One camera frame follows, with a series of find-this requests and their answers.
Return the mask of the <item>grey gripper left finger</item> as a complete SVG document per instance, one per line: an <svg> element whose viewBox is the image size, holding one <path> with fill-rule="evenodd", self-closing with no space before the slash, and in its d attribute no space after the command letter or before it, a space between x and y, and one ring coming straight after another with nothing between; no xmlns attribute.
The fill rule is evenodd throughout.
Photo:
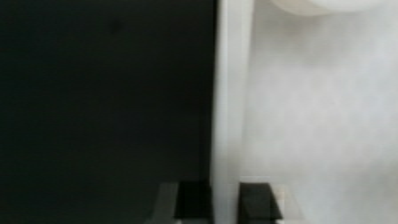
<svg viewBox="0 0 398 224"><path fill-rule="evenodd" d="M178 189L178 182L168 182L161 184L154 214L145 224L177 224L175 212L178 201Z"/></svg>

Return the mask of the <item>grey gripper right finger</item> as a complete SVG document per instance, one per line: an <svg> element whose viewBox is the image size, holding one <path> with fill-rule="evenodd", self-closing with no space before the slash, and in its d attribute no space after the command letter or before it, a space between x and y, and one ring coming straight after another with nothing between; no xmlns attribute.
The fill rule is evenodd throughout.
<svg viewBox="0 0 398 224"><path fill-rule="evenodd" d="M287 184L271 184L273 193L276 196L278 207L283 218L278 224L303 224L303 211L298 204L292 188Z"/></svg>

